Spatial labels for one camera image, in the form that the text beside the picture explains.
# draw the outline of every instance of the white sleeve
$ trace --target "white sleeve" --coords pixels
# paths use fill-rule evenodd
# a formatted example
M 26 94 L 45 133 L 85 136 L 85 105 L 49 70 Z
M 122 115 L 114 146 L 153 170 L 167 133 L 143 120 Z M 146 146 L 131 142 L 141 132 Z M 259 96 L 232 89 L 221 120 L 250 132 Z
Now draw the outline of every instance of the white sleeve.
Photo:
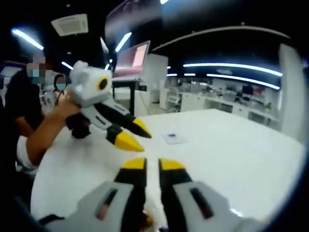
M 27 147 L 26 147 L 26 141 L 27 141 L 27 137 L 25 136 L 20 136 L 18 138 L 17 150 L 16 150 L 17 159 L 23 167 L 32 170 L 37 167 L 34 166 L 29 160 L 28 153 L 27 153 Z

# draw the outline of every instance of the paper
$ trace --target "paper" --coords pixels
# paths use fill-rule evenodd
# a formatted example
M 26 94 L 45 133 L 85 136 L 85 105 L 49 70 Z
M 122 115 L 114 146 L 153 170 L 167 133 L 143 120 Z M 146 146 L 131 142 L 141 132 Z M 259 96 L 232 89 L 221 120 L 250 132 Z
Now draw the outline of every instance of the paper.
M 162 134 L 167 144 L 185 144 L 188 142 L 185 136 L 178 132 L 168 132 Z

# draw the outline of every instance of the black shirt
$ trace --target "black shirt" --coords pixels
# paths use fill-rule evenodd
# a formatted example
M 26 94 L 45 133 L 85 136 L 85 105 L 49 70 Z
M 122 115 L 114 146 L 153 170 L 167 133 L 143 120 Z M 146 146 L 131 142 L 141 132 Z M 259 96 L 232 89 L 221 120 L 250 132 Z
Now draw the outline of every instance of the black shirt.
M 36 130 L 43 120 L 41 114 L 40 88 L 28 77 L 26 68 L 11 77 L 5 94 L 5 111 L 8 119 L 25 117 L 26 122 Z

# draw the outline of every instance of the white table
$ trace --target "white table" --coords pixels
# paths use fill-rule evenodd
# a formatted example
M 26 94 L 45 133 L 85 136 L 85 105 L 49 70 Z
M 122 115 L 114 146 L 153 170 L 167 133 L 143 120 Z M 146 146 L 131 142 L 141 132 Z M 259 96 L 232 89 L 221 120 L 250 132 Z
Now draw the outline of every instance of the white table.
M 148 186 L 156 189 L 157 199 L 157 158 L 175 159 L 187 167 L 194 180 L 204 181 L 226 196 L 231 208 L 265 219 L 286 200 L 303 165 L 305 148 L 299 142 L 229 113 L 204 110 L 142 120 L 153 138 L 138 137 L 145 148 L 140 155 L 148 159 Z M 161 134 L 171 131 L 185 135 L 188 143 L 166 144 Z M 106 141 L 101 144 L 97 145 L 102 155 L 86 151 L 83 156 L 44 156 L 32 189 L 31 213 L 35 218 L 68 216 L 83 196 L 113 178 L 120 161 L 135 156 Z M 105 162 L 111 167 L 108 175 L 102 168 Z

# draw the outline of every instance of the air conditioning vent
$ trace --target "air conditioning vent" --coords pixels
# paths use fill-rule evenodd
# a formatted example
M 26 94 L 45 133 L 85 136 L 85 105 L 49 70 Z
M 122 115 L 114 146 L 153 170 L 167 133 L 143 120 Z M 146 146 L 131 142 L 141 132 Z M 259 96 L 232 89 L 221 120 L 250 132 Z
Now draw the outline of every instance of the air conditioning vent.
M 51 23 L 60 36 L 88 33 L 86 14 L 76 14 L 55 19 Z

